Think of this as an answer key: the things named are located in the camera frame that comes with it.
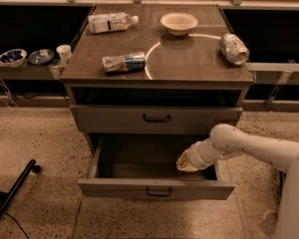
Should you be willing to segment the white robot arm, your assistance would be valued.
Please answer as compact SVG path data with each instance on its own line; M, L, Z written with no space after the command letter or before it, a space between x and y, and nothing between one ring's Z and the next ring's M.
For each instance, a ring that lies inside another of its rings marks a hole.
M299 239L299 142L248 134L230 124L212 128L209 138L186 149L176 162L185 172L204 170L218 160L247 154L286 174L275 239Z

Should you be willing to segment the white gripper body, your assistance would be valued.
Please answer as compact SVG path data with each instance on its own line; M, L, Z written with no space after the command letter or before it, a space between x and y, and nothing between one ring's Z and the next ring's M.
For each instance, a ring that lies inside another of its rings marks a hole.
M187 150L187 166L190 171L204 170L216 161L226 159L230 155L232 155L232 151L216 147L208 138L190 146Z

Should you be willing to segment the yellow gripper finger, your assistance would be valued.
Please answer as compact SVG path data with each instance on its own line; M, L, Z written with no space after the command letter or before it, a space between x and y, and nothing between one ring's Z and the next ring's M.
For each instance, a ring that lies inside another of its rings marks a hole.
M197 154L194 151L186 149L176 161L176 168L183 172L198 171Z

